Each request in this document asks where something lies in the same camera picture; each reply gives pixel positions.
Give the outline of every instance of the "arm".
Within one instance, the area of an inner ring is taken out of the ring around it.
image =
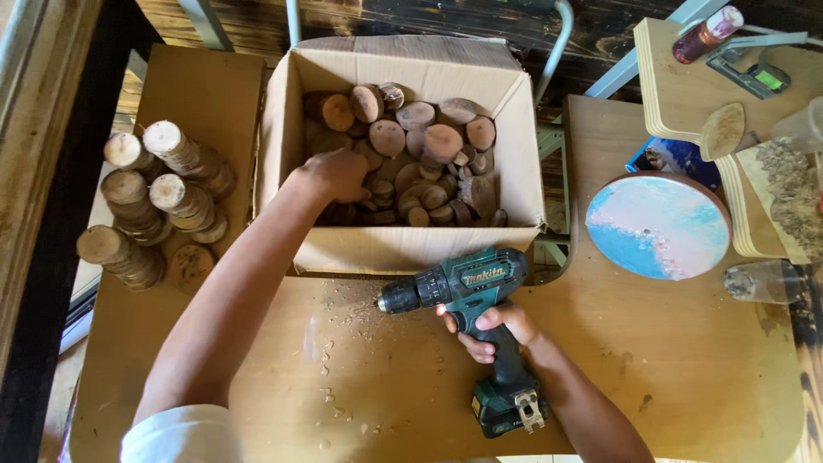
[[[449,331],[457,331],[451,316],[444,317]],[[511,302],[492,307],[477,319],[479,330],[505,323],[525,347],[541,392],[574,449],[587,463],[652,463],[643,439],[623,413],[586,377],[580,368]],[[495,347],[459,333],[458,338],[479,363],[493,363]]]
[[[333,200],[368,197],[362,155],[317,155],[231,245],[177,320],[146,379],[134,424],[183,405],[228,406],[229,385],[314,221]]]

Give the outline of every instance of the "cardboard box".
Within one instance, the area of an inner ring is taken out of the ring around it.
[[[291,49],[268,83],[255,210],[303,163],[303,94],[347,94],[354,85],[381,82],[408,89],[406,101],[467,98],[495,120],[494,176],[509,227],[315,227],[297,252],[297,271],[409,274],[487,246],[526,250],[546,221],[531,79],[504,45],[480,40],[330,37]]]

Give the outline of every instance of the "cordless drill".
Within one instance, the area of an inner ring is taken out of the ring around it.
[[[523,284],[527,267],[526,256],[519,250],[488,248],[446,259],[390,283],[377,299],[380,310],[390,315],[422,307],[445,309],[457,322],[459,332],[494,344],[494,373],[475,383],[472,398],[477,422],[489,439],[521,427],[531,434],[532,426],[542,428],[548,416],[546,401],[539,398],[540,385],[523,368],[511,331],[505,325],[486,331],[475,326],[486,309],[500,304]]]

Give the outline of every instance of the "white sleeve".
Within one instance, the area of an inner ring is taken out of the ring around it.
[[[229,410],[186,405],[144,419],[123,437],[123,463],[240,463],[243,449]]]

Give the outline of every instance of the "workbench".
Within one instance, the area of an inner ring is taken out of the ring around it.
[[[153,85],[150,66],[141,113],[144,105],[154,105],[155,114],[162,105]],[[201,98],[195,90],[176,89],[191,101]],[[570,258],[556,281],[522,287],[512,299],[626,414],[655,456],[785,459],[804,420],[788,311],[726,294],[723,271],[747,261],[733,250],[715,269],[680,282],[643,278],[606,260],[582,217],[648,139],[643,107],[570,96],[564,121]],[[201,136],[216,143],[225,135]],[[469,402],[472,384],[489,367],[471,360],[433,310],[380,313],[372,302],[384,283],[284,279],[230,392],[249,461],[574,452],[553,418],[531,436],[486,440]],[[133,295],[104,274],[69,438],[72,461],[117,458],[154,357],[189,300],[182,293],[152,297],[155,290],[171,294],[167,285]]]

